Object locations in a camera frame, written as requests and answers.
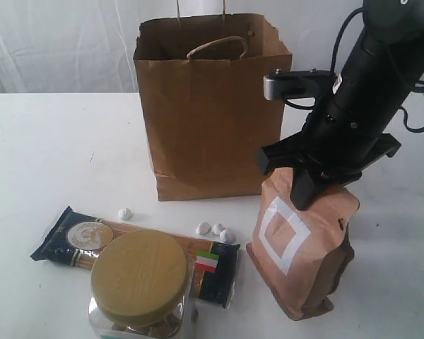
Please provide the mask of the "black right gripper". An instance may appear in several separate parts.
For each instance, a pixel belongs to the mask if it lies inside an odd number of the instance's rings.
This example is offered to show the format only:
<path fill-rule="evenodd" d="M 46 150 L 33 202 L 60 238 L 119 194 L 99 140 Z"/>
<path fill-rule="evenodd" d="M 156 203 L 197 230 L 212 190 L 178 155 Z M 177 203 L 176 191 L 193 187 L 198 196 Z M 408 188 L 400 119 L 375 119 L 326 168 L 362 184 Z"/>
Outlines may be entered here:
<path fill-rule="evenodd" d="M 307 210 L 328 186 L 354 182 L 371 164 L 396 154 L 401 144 L 384 130 L 400 107 L 400 101 L 386 98 L 350 109 L 320 104 L 299 132 L 260 149 L 259 169 L 263 174 L 293 169 L 290 200 L 297 210 Z"/>

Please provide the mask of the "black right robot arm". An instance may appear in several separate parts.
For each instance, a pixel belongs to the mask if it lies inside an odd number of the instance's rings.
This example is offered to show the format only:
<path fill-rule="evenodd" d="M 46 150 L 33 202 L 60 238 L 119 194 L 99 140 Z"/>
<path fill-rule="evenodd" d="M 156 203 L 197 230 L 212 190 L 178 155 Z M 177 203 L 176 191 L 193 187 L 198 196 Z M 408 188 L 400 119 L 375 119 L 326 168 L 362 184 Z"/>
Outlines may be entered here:
<path fill-rule="evenodd" d="M 307 210 L 329 187 L 361 178 L 401 144 L 385 131 L 411 93 L 424 93 L 424 1 L 365 1 L 359 35 L 342 70 L 275 70 L 264 77 L 264 97 L 296 106 L 312 98 L 301 130 L 264 146 L 262 173 L 293 170 L 290 200 Z"/>

